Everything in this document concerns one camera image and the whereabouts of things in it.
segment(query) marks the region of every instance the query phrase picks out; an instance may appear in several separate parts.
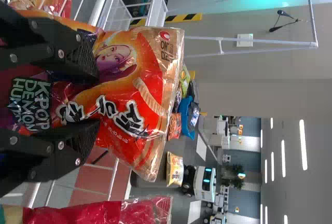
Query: microphone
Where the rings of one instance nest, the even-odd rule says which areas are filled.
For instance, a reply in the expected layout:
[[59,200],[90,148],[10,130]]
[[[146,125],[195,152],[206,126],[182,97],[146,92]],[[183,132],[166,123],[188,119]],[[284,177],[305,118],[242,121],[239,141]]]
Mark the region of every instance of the microphone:
[[274,31],[276,31],[276,30],[278,30],[278,29],[280,29],[282,27],[283,27],[283,25],[282,26],[273,27],[273,28],[269,29],[269,32],[274,32]]
[[286,17],[289,17],[289,18],[293,18],[291,15],[288,15],[285,11],[283,10],[278,10],[277,13],[281,16],[286,16]]

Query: yellow snack bag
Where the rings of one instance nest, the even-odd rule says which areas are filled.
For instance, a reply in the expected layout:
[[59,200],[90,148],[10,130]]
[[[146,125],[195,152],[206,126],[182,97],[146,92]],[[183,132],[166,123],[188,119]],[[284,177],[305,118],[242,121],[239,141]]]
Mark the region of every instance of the yellow snack bag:
[[181,186],[183,180],[183,158],[167,152],[167,187],[171,184]]

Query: red logo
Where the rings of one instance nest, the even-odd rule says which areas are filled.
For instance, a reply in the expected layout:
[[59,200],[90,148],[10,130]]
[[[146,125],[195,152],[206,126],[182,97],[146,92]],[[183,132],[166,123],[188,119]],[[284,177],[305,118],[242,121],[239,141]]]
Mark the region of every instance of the red logo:
[[161,31],[161,32],[159,32],[159,36],[162,39],[164,39],[165,41],[170,41],[171,40],[170,33],[168,33],[167,31]]

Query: ceiling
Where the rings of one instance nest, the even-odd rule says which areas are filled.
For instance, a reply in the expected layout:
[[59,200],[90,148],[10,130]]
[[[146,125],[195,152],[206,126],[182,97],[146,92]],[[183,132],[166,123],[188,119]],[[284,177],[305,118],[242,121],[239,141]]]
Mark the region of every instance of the ceiling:
[[[306,119],[308,169],[302,168],[299,119],[262,119],[261,150],[263,223],[265,206],[268,224],[331,223],[332,173],[330,130],[332,120]],[[282,177],[281,140],[285,140],[286,176]],[[274,152],[274,181],[271,180],[271,152]],[[265,159],[268,182],[265,184]]]

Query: fluorescent light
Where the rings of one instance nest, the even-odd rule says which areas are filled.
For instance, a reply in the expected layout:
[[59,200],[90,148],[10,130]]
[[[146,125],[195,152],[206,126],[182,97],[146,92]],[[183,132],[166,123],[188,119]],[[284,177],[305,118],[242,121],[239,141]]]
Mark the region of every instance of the fluorescent light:
[[281,168],[282,168],[282,177],[285,177],[286,176],[285,140],[281,140]]
[[265,183],[268,183],[268,160],[265,159]]
[[263,148],[263,130],[260,129],[260,147]]
[[260,205],[260,224],[263,224],[263,204]]
[[308,161],[307,161],[305,122],[303,121],[303,119],[300,120],[300,140],[301,140],[302,167],[303,170],[306,171],[308,169]]
[[271,153],[271,180],[274,181],[274,152]]
[[268,224],[268,207],[265,206],[265,224]]

